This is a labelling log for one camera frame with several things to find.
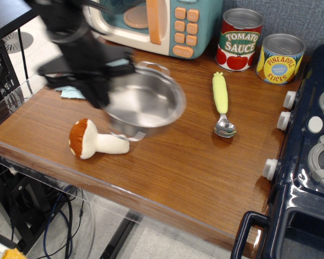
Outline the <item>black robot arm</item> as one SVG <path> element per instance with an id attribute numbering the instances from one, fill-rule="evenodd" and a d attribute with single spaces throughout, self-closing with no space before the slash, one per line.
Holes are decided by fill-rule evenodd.
<path id="1" fill-rule="evenodd" d="M 109 104 L 112 78 L 135 72 L 132 50 L 107 45 L 92 34 L 83 14 L 89 1 L 27 1 L 46 25 L 50 40 L 62 55 L 38 69 L 49 88 L 73 86 L 95 108 Z"/>

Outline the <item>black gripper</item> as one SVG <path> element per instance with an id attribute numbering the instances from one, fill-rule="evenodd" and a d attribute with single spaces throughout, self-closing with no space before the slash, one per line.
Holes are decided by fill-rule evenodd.
<path id="1" fill-rule="evenodd" d="M 94 108 L 110 103 L 112 79 L 136 72 L 130 49 L 101 43 L 89 29 L 47 30 L 47 35 L 62 55 L 42 65 L 38 74 L 47 80 L 49 88 L 70 85 L 80 90 Z"/>

